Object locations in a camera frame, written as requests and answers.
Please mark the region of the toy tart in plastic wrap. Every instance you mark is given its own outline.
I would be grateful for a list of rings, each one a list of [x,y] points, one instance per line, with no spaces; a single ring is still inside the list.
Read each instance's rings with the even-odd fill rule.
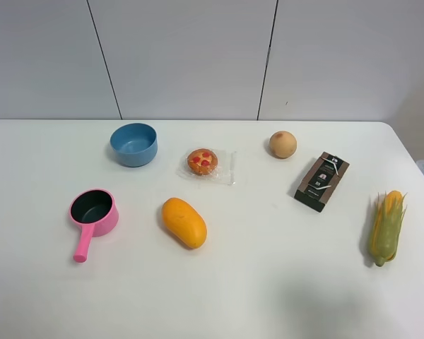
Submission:
[[[184,179],[235,184],[236,152],[196,148],[181,158],[176,173]]]

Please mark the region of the tan round toy fruit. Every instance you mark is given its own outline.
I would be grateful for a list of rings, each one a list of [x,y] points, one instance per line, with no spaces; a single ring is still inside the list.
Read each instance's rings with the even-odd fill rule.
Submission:
[[[296,138],[287,131],[277,131],[269,139],[269,148],[272,154],[281,159],[292,156],[296,152],[297,146]]]

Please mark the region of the pink toy saucepan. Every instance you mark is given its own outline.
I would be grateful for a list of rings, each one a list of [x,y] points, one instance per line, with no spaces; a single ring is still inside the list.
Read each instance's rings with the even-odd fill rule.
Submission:
[[[111,232],[119,221],[119,212],[113,195],[104,189],[91,189],[78,195],[70,205],[71,222],[80,230],[73,260],[84,263],[93,237]]]

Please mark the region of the toy corn cob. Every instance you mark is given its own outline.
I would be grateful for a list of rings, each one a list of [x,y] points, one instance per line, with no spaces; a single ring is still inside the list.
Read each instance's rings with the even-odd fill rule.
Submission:
[[[375,212],[367,249],[375,265],[382,267],[394,260],[406,213],[405,195],[390,191],[375,201]]]

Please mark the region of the brown coffee capsule box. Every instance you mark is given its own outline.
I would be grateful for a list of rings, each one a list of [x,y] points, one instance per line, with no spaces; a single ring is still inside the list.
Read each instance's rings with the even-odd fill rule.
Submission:
[[[322,212],[349,166],[338,156],[323,152],[303,177],[294,199]]]

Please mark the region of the orange toy mango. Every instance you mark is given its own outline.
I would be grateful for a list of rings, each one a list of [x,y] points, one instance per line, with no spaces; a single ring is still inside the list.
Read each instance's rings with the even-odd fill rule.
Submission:
[[[207,226],[199,213],[180,198],[169,198],[162,206],[165,227],[190,249],[201,247],[207,237]]]

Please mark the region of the blue bowl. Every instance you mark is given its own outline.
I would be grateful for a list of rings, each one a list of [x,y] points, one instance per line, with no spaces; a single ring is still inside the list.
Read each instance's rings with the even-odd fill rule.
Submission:
[[[158,151],[158,136],[152,126],[132,123],[119,127],[110,137],[116,161],[126,167],[141,167],[151,162]]]

